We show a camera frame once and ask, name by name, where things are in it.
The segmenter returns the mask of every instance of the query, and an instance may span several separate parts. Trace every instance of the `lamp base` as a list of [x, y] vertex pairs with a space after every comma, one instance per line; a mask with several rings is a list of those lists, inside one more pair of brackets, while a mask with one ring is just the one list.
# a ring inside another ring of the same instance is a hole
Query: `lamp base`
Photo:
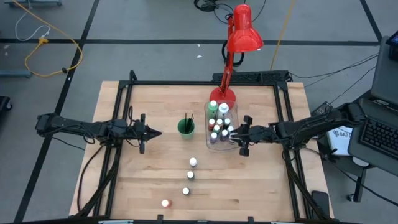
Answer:
[[226, 104], [229, 106], [229, 108], [232, 108], [234, 106], [234, 102], [236, 102], [236, 96], [234, 91], [232, 91], [230, 88], [226, 90], [226, 94], [224, 96], [224, 94], [221, 92], [221, 88], [217, 87], [210, 93], [210, 101], [212, 100], [227, 101]]

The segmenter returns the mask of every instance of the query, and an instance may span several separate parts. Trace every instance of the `white cable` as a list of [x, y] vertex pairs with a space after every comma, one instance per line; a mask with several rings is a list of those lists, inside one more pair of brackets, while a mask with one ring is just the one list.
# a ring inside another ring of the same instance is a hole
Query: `white cable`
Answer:
[[[31, 10], [32, 8], [31, 8], [31, 6], [30, 6], [30, 0], [27, 0], [27, 3], [28, 3], [28, 9]], [[25, 13], [21, 16], [21, 18], [19, 18], [18, 21], [15, 23], [14, 31], [15, 31], [15, 37], [17, 38], [17, 40], [19, 40], [19, 41], [28, 41], [28, 40], [30, 40], [34, 35], [36, 35], [36, 33], [37, 33], [37, 31], [39, 31], [39, 29], [41, 29], [41, 28], [43, 28], [43, 27], [46, 27], [48, 30], [47, 30], [47, 32], [46, 32], [44, 35], [42, 35], [41, 37], [46, 37], [47, 35], [50, 34], [51, 28], [50, 28], [49, 26], [42, 25], [42, 26], [39, 26], [39, 27], [35, 30], [35, 32], [34, 32], [30, 37], [28, 37], [28, 38], [26, 38], [26, 39], [21, 39], [21, 38], [19, 38], [19, 37], [18, 37], [18, 31], [17, 31], [17, 30], [18, 30], [18, 24], [19, 24], [19, 22], [26, 16], [26, 14], [27, 14], [27, 12], [25, 12]]]

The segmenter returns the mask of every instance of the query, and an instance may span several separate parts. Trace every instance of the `yellow cable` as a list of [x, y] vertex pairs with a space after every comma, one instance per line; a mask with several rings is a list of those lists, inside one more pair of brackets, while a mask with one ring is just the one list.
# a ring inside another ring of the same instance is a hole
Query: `yellow cable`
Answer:
[[292, 3], [290, 3], [289, 12], [287, 13], [287, 16], [286, 16], [286, 19], [285, 19], [285, 22], [284, 22], [284, 26], [283, 26], [283, 28], [282, 28], [282, 31], [281, 31], [280, 34], [279, 34], [278, 44], [276, 45], [276, 49], [275, 49], [275, 52], [274, 52], [274, 56], [272, 57], [271, 67], [270, 67], [269, 70], [272, 70], [272, 67], [274, 66], [274, 60], [275, 60], [275, 58], [276, 58], [276, 54], [278, 53], [280, 41], [282, 40], [282, 37], [284, 36], [284, 32], [285, 32], [285, 29], [286, 29], [286, 25], [287, 25], [287, 22], [288, 22], [289, 19], [290, 19], [290, 15], [291, 15], [291, 13], [292, 13], [292, 9], [293, 9], [294, 3], [295, 3], [295, 0], [292, 0]]
[[[26, 9], [24, 6], [22, 6], [21, 4], [19, 4], [16, 0], [12, 0], [12, 1], [14, 2], [14, 4], [16, 4], [17, 6], [19, 6], [21, 9], [25, 10], [27, 13], [29, 13], [31, 16], [33, 16], [34, 18], [36, 18], [36, 19], [39, 20], [40, 22], [43, 22], [44, 24], [46, 24], [46, 25], [48, 25], [49, 27], [55, 29], [56, 31], [60, 32], [62, 35], [64, 35], [64, 36], [67, 37], [68, 39], [70, 39], [70, 40], [77, 46], [77, 49], [80, 51], [80, 58], [79, 58], [79, 61], [76, 63], [76, 65], [67, 68], [67, 71], [72, 70], [72, 69], [76, 68], [77, 66], [79, 66], [79, 64], [80, 64], [81, 61], [83, 60], [83, 51], [81, 50], [81, 48], [79, 47], [79, 45], [76, 43], [76, 41], [73, 40], [73, 38], [71, 38], [71, 37], [70, 37], [68, 34], [66, 34], [64, 31], [62, 31], [62, 30], [56, 28], [55, 26], [53, 26], [53, 25], [49, 24], [48, 22], [46, 22], [45, 20], [41, 19], [39, 16], [36, 16], [35, 14], [33, 14], [33, 12], [30, 12], [30, 11], [29, 11], [28, 9]], [[44, 44], [46, 44], [46, 43], [48, 43], [48, 42], [49, 42], [49, 40], [47, 40], [47, 39], [45, 39], [45, 38], [39, 38], [39, 44], [38, 44], [38, 45], [36, 46], [36, 48], [25, 58], [25, 66], [26, 66], [26, 68], [27, 68], [30, 72], [32, 72], [34, 75], [38, 75], [38, 76], [40, 76], [40, 77], [50, 77], [50, 76], [52, 76], [52, 75], [56, 75], [56, 74], [62, 73], [62, 70], [59, 70], [59, 71], [50, 73], [50, 74], [48, 74], [48, 75], [42, 75], [42, 74], [39, 74], [39, 73], [37, 73], [37, 72], [33, 72], [32, 70], [30, 70], [29, 66], [27, 65], [27, 61], [28, 61], [28, 59], [30, 58], [30, 56], [32, 56], [32, 55], [34, 54], [34, 52], [35, 52], [41, 45], [44, 45]]]

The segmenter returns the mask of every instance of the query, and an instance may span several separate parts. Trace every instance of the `pen holder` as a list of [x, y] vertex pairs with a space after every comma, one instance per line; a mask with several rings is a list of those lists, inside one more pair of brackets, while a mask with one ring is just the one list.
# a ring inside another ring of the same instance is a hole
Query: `pen holder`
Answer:
[[186, 123], [188, 122], [187, 119], [182, 119], [180, 122], [178, 122], [177, 129], [179, 133], [181, 134], [181, 137], [185, 140], [193, 138], [193, 133], [195, 132], [195, 123], [192, 121], [191, 128], [188, 130], [188, 134], [184, 133], [184, 128]]
[[[210, 102], [205, 103], [205, 128], [206, 128], [206, 145], [207, 148], [210, 149], [210, 151], [213, 152], [222, 152], [222, 151], [230, 151], [233, 149], [237, 149], [239, 146], [236, 142], [231, 142], [229, 140], [229, 137], [225, 141], [221, 140], [221, 132], [223, 128], [221, 128], [220, 133], [218, 133], [217, 140], [215, 143], [212, 143], [210, 141], [211, 139], [211, 134], [213, 131], [209, 130], [209, 119], [211, 118], [211, 114], [209, 114], [209, 109], [208, 109], [208, 104]], [[220, 105], [222, 103], [226, 103], [227, 105], [230, 106], [227, 114], [225, 115], [224, 119], [229, 118], [231, 120], [230, 126], [233, 126], [234, 129], [237, 129], [239, 127], [239, 121], [238, 121], [238, 105], [236, 102], [233, 101], [217, 101], [217, 105]]]

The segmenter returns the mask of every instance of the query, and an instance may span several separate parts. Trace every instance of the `red desk lamp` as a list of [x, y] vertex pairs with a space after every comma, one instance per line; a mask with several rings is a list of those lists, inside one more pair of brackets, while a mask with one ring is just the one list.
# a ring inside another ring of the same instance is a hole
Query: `red desk lamp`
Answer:
[[233, 72], [234, 53], [257, 50], [263, 46], [260, 34], [251, 24], [251, 9], [247, 4], [236, 6], [233, 15], [228, 16], [227, 57], [221, 87], [210, 93], [210, 101], [236, 101], [235, 93], [230, 90], [229, 81]]

